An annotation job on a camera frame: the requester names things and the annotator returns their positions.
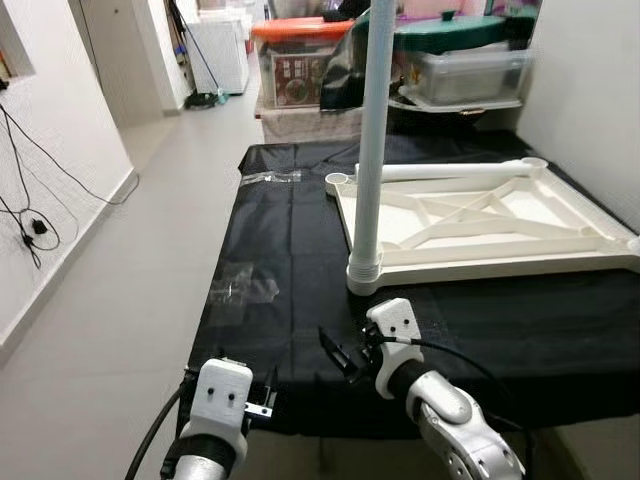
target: green lid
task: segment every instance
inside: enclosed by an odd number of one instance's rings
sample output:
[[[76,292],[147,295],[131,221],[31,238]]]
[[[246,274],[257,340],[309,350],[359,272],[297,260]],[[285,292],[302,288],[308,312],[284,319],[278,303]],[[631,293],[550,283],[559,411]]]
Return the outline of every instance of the green lid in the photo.
[[[509,17],[528,17],[538,18],[538,8],[533,5],[525,5],[522,8],[518,8],[515,11],[509,12]]]
[[[504,19],[501,17],[443,16],[439,20],[409,23],[396,30],[395,49],[439,55],[450,50],[477,48],[501,42]]]

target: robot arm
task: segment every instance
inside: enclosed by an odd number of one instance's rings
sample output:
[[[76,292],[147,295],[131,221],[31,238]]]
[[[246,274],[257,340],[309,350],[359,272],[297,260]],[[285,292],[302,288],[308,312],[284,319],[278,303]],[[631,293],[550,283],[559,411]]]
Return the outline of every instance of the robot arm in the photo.
[[[275,401],[267,387],[265,405],[248,403],[252,381],[249,368],[227,359],[203,365],[189,423],[169,448],[162,480],[226,480],[244,462],[249,420],[271,418]]]
[[[420,428],[427,445],[445,462],[454,479],[520,480],[524,468],[504,439],[485,422],[471,395],[451,385],[424,365],[420,331],[411,304],[405,299],[385,302],[367,312],[377,333],[405,339],[382,343],[382,364],[376,390],[387,399],[405,399],[409,418]]]
[[[375,386],[386,399],[404,400],[422,438],[459,480],[521,480],[518,457],[485,422],[473,397],[424,364],[420,331],[411,304],[389,300],[367,312],[372,324],[358,368],[320,330],[320,342],[347,379],[375,373]],[[230,360],[209,360],[200,370],[189,423],[167,453],[162,480],[226,480],[247,454],[251,418],[271,418],[275,392],[267,387],[264,406],[247,402],[253,374]]]

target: white plastic frame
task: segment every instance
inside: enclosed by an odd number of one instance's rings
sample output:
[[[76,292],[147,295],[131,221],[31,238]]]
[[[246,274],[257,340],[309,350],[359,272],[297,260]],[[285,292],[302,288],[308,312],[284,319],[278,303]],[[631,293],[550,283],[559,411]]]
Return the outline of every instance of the white plastic frame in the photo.
[[[417,180],[410,179],[412,171]],[[640,272],[634,233],[539,159],[385,166],[382,178],[380,274],[372,282],[350,279],[355,294],[370,295],[384,285],[473,278],[610,268]],[[357,177],[330,174],[326,189],[336,197],[352,249]]]

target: red lid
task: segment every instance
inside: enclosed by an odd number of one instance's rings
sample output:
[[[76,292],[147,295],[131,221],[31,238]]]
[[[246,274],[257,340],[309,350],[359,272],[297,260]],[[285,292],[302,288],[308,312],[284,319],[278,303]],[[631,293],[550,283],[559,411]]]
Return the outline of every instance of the red lid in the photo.
[[[291,37],[321,37],[338,41],[353,23],[353,20],[325,22],[322,17],[277,18],[256,24],[251,33],[270,42],[281,42]]]

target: black fabric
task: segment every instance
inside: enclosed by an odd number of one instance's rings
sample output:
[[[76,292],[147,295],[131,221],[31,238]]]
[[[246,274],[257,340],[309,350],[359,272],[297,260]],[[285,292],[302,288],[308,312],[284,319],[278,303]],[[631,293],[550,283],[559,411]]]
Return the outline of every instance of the black fabric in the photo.
[[[366,12],[369,7],[371,7],[371,0],[344,0],[338,10],[348,18],[356,18]]]
[[[386,149],[387,163],[501,162],[531,153],[513,134],[473,131],[390,136]],[[355,347],[366,310],[395,297],[411,300],[423,338],[458,348],[503,379],[533,426],[638,411],[640,276],[634,273],[411,285],[352,296],[345,284],[347,243],[324,177],[353,173],[358,154],[354,141],[263,145],[250,148],[240,166],[243,175],[302,174],[300,182],[238,190],[189,360],[197,371],[223,351],[248,364],[256,389],[278,367],[274,417],[252,426],[321,436],[417,436],[404,408],[382,400],[370,383],[348,386],[318,341],[322,325],[337,343]],[[472,368],[443,353],[426,358],[484,408],[508,416]]]

